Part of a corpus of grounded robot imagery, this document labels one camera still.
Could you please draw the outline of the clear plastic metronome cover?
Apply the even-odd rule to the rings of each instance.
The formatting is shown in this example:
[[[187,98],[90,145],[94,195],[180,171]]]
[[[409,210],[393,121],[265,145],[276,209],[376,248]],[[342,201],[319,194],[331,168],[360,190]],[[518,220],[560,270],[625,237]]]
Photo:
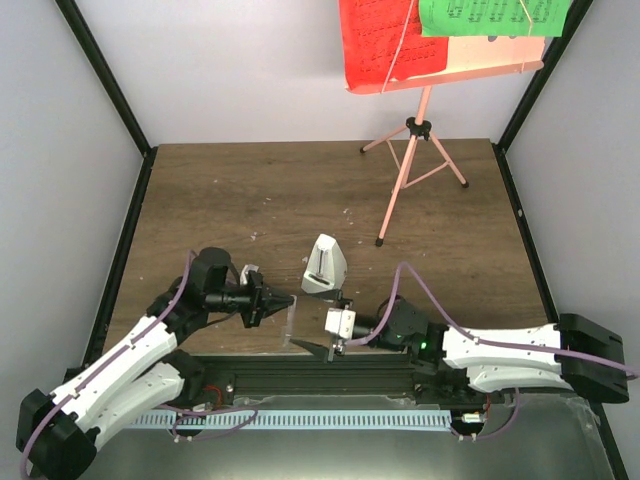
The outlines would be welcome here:
[[[296,295],[293,295],[292,303],[287,307],[286,310],[286,321],[282,328],[282,348],[284,350],[288,350],[291,346],[297,309],[297,300],[298,297]]]

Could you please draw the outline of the white metronome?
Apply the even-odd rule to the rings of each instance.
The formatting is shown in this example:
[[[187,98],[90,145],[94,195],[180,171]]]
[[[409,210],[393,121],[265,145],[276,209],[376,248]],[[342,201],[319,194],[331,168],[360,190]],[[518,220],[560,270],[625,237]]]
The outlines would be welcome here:
[[[311,295],[340,290],[347,271],[347,261],[337,240],[320,234],[308,256],[301,289]]]

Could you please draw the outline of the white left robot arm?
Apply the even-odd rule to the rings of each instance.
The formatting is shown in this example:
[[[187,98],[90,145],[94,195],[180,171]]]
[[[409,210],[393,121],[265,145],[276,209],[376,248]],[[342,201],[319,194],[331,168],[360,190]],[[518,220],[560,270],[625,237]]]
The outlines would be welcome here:
[[[142,414],[172,402],[191,404],[204,392],[200,364],[180,350],[197,331],[235,315],[246,328],[295,305],[269,286],[257,267],[235,270],[230,254],[208,247],[189,252],[181,277],[159,295],[131,331],[85,370],[50,393],[33,390],[20,404],[19,472],[77,479],[97,453]]]

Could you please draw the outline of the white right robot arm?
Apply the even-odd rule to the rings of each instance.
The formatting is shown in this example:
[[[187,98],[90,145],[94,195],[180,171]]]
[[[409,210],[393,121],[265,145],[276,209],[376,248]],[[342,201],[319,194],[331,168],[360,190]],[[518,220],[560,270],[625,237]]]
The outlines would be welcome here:
[[[458,403],[477,393],[515,389],[567,390],[605,404],[629,400],[622,338],[578,314],[522,329],[455,328],[430,321],[398,296],[386,299],[373,316],[340,300],[327,312],[325,331],[329,346],[293,343],[323,362],[345,354],[357,341],[403,353],[417,373],[434,377],[445,396]]]

